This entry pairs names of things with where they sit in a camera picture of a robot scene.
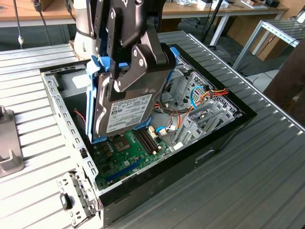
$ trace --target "yellow wire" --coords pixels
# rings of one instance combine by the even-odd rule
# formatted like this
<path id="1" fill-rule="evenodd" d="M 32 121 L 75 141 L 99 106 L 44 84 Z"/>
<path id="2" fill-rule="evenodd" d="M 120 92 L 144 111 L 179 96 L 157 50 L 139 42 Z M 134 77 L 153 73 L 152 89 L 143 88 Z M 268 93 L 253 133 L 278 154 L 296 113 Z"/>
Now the yellow wire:
<path id="1" fill-rule="evenodd" d="M 218 90 L 218 91 L 212 90 L 212 92 L 223 92 L 223 91 L 225 91 L 225 90 L 226 90 L 226 88 L 224 88 L 223 90 Z"/>
<path id="2" fill-rule="evenodd" d="M 202 96 L 201 96 L 201 101 L 203 100 L 203 98 L 208 94 L 209 92 L 206 92 L 204 93 Z"/>

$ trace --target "metal panel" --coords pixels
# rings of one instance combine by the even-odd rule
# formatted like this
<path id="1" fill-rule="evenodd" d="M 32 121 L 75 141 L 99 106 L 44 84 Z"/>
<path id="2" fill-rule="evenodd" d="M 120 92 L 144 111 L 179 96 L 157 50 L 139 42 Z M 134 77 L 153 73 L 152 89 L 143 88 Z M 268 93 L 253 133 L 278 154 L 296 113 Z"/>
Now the metal panel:
<path id="1" fill-rule="evenodd" d="M 204 53 L 197 43 L 186 52 Z M 111 225 L 110 229 L 301 228 L 304 129 L 211 53 L 217 79 L 258 113 L 214 158 Z"/>
<path id="2" fill-rule="evenodd" d="M 73 61 L 69 45 L 0 52 L 0 104 L 15 113 L 24 156 L 23 170 L 0 179 L 1 228 L 69 226 L 56 179 L 75 164 L 52 115 L 39 68 Z"/>

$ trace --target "red wire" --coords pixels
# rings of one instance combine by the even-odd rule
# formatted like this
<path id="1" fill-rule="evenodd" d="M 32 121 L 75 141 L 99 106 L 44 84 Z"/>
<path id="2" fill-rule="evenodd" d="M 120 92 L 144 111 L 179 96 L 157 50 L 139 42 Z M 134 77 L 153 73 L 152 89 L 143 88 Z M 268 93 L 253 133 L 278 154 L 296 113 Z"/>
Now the red wire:
<path id="1" fill-rule="evenodd" d="M 73 112 L 78 114 L 81 117 L 81 119 L 84 121 L 84 123 L 86 124 L 86 120 L 85 120 L 84 116 L 81 115 L 81 113 L 79 113 L 78 111 L 73 111 Z"/>

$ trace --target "brown clothing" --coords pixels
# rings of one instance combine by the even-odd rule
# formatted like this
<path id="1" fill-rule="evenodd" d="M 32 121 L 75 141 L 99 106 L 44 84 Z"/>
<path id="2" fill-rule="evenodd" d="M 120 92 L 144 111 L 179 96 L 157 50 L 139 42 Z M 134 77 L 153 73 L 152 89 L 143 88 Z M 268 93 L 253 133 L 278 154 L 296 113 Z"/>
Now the brown clothing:
<path id="1" fill-rule="evenodd" d="M 289 114 L 305 126 L 305 40 L 302 40 L 265 89 L 264 94 L 283 108 L 300 94 Z"/>

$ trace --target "motherboard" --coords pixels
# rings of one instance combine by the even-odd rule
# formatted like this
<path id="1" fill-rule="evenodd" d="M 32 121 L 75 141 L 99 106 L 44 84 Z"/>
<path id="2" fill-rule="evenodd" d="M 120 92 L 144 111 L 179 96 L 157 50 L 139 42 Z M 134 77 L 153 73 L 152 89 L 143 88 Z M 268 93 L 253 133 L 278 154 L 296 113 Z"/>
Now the motherboard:
<path id="1" fill-rule="evenodd" d="M 99 190 L 126 178 L 171 152 L 168 145 L 145 127 L 130 130 L 93 146 L 94 162 L 99 170 L 95 181 Z"/>

